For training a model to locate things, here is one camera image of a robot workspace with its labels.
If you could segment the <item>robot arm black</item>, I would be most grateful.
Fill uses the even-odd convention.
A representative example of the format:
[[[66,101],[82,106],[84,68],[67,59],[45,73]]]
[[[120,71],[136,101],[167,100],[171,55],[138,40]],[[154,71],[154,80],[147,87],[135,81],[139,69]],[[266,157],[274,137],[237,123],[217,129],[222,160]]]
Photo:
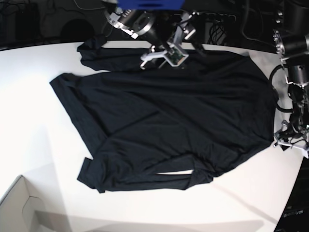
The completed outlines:
[[[295,148],[309,157],[309,2],[307,0],[285,0],[277,12],[277,26],[273,40],[281,64],[270,74],[273,79],[277,71],[285,72],[288,97],[292,108],[277,109],[289,114],[281,128],[275,132],[275,146],[282,150]]]
[[[192,14],[183,12],[173,14],[169,10],[124,9],[115,6],[104,11],[107,22],[121,30],[132,39],[142,39],[150,43],[149,50],[141,56],[140,68],[151,66],[161,68],[168,64],[180,67],[189,54],[182,48],[183,40],[192,37],[195,29],[190,30]]]

